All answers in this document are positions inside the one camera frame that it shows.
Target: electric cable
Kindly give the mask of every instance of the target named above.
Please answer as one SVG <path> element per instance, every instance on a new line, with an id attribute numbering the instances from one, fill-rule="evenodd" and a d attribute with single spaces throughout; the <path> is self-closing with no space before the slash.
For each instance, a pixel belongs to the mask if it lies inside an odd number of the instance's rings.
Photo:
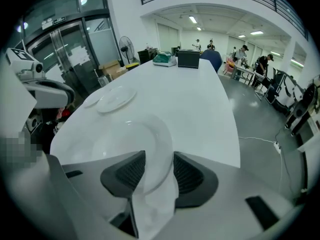
<path id="1" fill-rule="evenodd" d="M 277 142 L 278 144 L 279 144 L 279 142 L 278 142 L 277 136 L 280 134 L 281 129 L 283 129 L 283 127 L 281 127 L 281 128 L 278 130 L 277 134 L 276 134 L 275 137 L 274 137 L 275 140 L 276 140 L 276 142 Z M 279 148 L 280 148 L 280 150 L 281 150 L 280 156 L 282 156 L 281 153 L 283 152 L 283 163 L 284 163 L 284 167 L 285 167 L 286 173 L 288 174 L 288 178 L 289 178 L 289 188 L 290 188 L 291 194 L 294 195 L 294 192 L 293 192 L 293 190 L 292 190 L 291 176 L 290 176 L 290 173 L 289 173 L 289 170 L 288 170 L 288 167 L 287 167 L 287 163 L 286 163 L 285 152 L 284 152 L 284 149 L 283 149 L 280 145 L 279 145 Z"/>
<path id="2" fill-rule="evenodd" d="M 288 178 L 289 178 L 289 188 L 290 188 L 291 194 L 294 196 L 294 192 L 292 190 L 291 176 L 290 176 L 290 173 L 289 173 L 289 170 L 287 167 L 287 163 L 286 163 L 285 152 L 281 147 L 280 147 L 280 149 L 283 152 L 283 162 L 284 162 L 284 167 L 285 167 L 286 173 L 288 174 Z"/>
<path id="3" fill-rule="evenodd" d="M 263 138 L 256 138 L 256 137 L 239 137 L 239 139 L 255 139 L 255 140 L 260 140 L 260 141 L 264 141 L 264 142 L 275 143 L 275 141 L 271 141 L 271 140 L 267 140 L 267 139 L 263 139 Z"/>
<path id="4" fill-rule="evenodd" d="M 280 169 L 280 182 L 279 182 L 279 188 L 278 188 L 278 192 L 280 193 L 281 191 L 281 183 L 282 183 L 282 155 L 281 155 L 281 152 L 280 152 L 280 161 L 281 161 L 281 169 Z"/>

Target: white column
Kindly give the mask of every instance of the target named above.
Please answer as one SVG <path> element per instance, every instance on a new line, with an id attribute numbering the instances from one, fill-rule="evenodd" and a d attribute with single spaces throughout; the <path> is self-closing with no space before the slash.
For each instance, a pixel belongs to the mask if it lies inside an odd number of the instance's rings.
<path id="1" fill-rule="evenodd" d="M 291 59 L 294 56 L 295 52 L 295 46 L 296 46 L 296 40 L 291 37 L 288 45 L 285 48 L 284 55 L 282 58 L 282 62 L 280 65 L 280 70 L 283 72 L 287 72 L 289 69 L 289 65 L 291 63 Z"/>

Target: white table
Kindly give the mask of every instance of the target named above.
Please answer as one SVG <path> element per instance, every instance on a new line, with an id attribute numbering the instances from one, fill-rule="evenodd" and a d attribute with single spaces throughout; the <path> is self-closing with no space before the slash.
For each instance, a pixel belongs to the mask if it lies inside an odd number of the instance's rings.
<path id="1" fill-rule="evenodd" d="M 154 114 L 170 130 L 175 151 L 240 168 L 232 107 L 208 60 L 200 59 L 199 69 L 155 66 L 149 61 L 104 88 L 118 86 L 136 89 L 129 104 L 105 114 L 95 106 L 80 106 L 56 134 L 50 153 L 62 165 L 92 161 L 95 141 L 113 122 Z"/>
<path id="2" fill-rule="evenodd" d="M 248 75 L 247 75 L 247 77 L 240 76 L 240 75 L 236 75 L 236 72 L 237 72 L 237 71 L 241 71 L 241 72 L 243 72 L 243 73 L 247 73 Z M 235 78 L 235 77 L 238 77 L 238 78 L 244 79 L 244 80 L 245 80 L 245 81 L 244 81 L 244 84 L 246 84 L 246 81 L 249 81 L 249 83 L 248 83 L 248 86 L 249 86 L 250 83 L 251 83 L 251 81 L 252 81 L 252 78 L 254 77 L 254 75 L 256 75 L 256 76 L 258 75 L 259 77 L 261 76 L 260 74 L 258 74 L 258 73 L 255 72 L 255 71 L 249 70 L 249 69 L 244 68 L 244 67 L 242 67 L 242 66 L 236 66 L 236 65 L 234 65 L 233 72 L 232 72 L 230 78 L 233 79 L 233 78 Z"/>

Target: sign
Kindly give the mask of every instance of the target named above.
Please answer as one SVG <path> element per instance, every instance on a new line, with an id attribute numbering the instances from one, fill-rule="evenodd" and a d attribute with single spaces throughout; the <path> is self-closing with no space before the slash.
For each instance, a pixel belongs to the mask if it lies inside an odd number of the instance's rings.
<path id="1" fill-rule="evenodd" d="M 45 30 L 53 25 L 52 21 L 42 24 L 42 30 Z"/>
<path id="2" fill-rule="evenodd" d="M 78 46 L 71 50 L 72 55 L 69 56 L 69 60 L 71 62 L 71 65 L 74 67 L 76 65 L 82 65 L 88 61 L 90 61 L 88 52 L 86 47 Z"/>
<path id="3" fill-rule="evenodd" d="M 11 49 L 11 51 L 14 52 L 15 55 L 18 56 L 18 58 L 20 60 L 23 60 L 23 61 L 34 61 L 34 59 L 31 58 L 29 56 L 29 54 L 27 54 L 24 50 L 18 50 L 18 49 L 14 49 L 14 48 L 10 48 L 10 49 Z"/>
<path id="4" fill-rule="evenodd" d="M 57 18 L 53 21 L 53 25 L 57 25 L 61 22 L 65 22 L 65 21 L 66 21 L 66 17 Z"/>

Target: black equipment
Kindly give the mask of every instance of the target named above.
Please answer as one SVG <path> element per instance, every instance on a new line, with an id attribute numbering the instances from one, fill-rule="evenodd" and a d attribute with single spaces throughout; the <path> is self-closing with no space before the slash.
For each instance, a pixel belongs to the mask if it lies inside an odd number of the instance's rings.
<path id="1" fill-rule="evenodd" d="M 171 53 L 172 53 L 172 55 L 174 55 L 174 56 L 176 56 L 177 57 L 177 53 L 178 53 L 178 51 L 180 50 L 180 47 L 178 46 L 178 47 L 172 47 L 171 48 Z"/>
<path id="2" fill-rule="evenodd" d="M 143 64 L 148 61 L 151 61 L 154 57 L 156 57 L 158 54 L 158 49 L 153 48 L 153 49 L 141 50 L 141 51 L 138 51 L 138 54 L 139 54 L 140 64 Z"/>
<path id="3" fill-rule="evenodd" d="M 178 54 L 178 67 L 180 68 L 199 68 L 200 52 L 195 50 L 180 50 Z"/>
<path id="4" fill-rule="evenodd" d="M 295 118 L 301 118 L 309 109 L 310 106 L 316 103 L 318 97 L 318 89 L 314 83 L 308 86 L 305 90 L 302 100 L 300 100 L 293 109 Z"/>

